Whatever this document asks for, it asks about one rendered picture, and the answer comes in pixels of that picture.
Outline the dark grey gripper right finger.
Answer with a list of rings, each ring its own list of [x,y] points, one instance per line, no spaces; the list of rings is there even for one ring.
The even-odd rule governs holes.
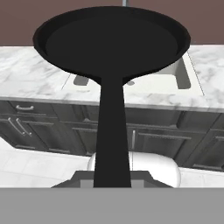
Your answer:
[[[170,185],[155,180],[148,171],[131,171],[132,188],[171,188]]]

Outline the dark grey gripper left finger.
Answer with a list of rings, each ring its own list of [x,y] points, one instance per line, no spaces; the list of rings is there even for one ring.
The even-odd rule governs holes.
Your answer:
[[[54,186],[54,188],[93,188],[93,187],[94,187],[93,171],[76,171],[69,180],[65,180]]]

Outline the black frying pan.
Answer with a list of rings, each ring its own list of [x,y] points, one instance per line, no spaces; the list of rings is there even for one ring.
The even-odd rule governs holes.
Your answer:
[[[123,87],[180,59],[191,43],[188,30],[155,11],[99,6],[49,19],[32,41],[49,63],[100,85],[94,186],[129,187]]]

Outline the dark grey panel under sink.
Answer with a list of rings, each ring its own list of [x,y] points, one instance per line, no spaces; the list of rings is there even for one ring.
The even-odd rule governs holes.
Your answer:
[[[118,123],[121,118],[111,109],[100,115],[99,106],[73,105],[55,103],[53,110],[61,122],[68,123],[97,123],[104,121],[106,124]],[[149,109],[149,108],[126,108],[126,123],[136,125],[152,125],[162,127],[177,127],[181,111]]]

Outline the white sink basin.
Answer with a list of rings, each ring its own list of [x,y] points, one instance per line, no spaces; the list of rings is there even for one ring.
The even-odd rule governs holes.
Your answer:
[[[125,94],[203,96],[189,53],[157,73],[147,74],[123,86]]]

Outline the white rounded object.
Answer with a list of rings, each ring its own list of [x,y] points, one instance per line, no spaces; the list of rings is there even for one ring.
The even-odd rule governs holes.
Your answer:
[[[181,179],[175,161],[155,153],[125,151],[107,156],[100,151],[89,159],[87,170],[94,172],[94,187],[98,188],[131,188],[131,171],[147,171],[174,188],[180,186]]]

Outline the dark grey cupboard door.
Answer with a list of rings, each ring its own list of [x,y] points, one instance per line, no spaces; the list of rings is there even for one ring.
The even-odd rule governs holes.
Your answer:
[[[63,122],[73,151],[79,156],[91,157],[96,151],[97,125],[80,122]]]
[[[131,149],[132,131],[136,130],[135,150]],[[156,153],[172,158],[178,166],[183,166],[196,149],[204,133],[180,131],[176,129],[153,129],[136,126],[127,127],[130,151]]]
[[[75,155],[73,144],[64,126],[56,118],[18,116],[23,126],[32,133],[25,134],[40,151]]]
[[[0,115],[0,132],[15,148],[24,148],[26,146],[25,135],[20,135],[8,122],[8,118],[11,116]]]
[[[185,167],[224,172],[224,114],[220,114],[211,129],[206,133]]]

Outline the dark grey drawer front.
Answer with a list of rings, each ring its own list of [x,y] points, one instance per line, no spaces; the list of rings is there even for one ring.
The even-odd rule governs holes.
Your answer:
[[[43,117],[56,117],[53,107],[50,103],[34,102],[34,101],[9,101],[14,112],[18,116],[43,116]],[[30,107],[34,106],[33,111],[20,111],[16,109],[16,106]]]

